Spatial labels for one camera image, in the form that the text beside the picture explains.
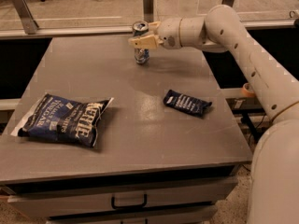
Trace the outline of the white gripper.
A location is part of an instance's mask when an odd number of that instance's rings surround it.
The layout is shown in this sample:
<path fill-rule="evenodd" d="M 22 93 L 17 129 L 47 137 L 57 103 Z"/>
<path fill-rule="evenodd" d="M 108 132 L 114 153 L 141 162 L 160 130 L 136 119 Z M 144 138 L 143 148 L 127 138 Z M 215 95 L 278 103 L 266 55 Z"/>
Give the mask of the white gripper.
<path fill-rule="evenodd" d="M 135 49 L 157 49 L 162 45 L 166 49 L 180 49 L 179 27 L 181 18 L 149 23 L 149 30 L 158 35 L 135 36 L 128 40 Z"/>

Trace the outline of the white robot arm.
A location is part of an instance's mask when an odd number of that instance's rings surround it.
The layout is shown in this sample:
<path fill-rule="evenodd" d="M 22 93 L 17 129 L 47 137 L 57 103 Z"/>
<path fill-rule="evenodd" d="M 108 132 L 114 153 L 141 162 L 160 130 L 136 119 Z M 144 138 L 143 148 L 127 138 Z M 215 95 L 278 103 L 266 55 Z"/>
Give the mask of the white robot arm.
<path fill-rule="evenodd" d="M 232 7 L 149 24 L 136 49 L 229 51 L 272 126 L 253 154 L 247 224 L 299 224 L 299 81 L 248 33 Z"/>

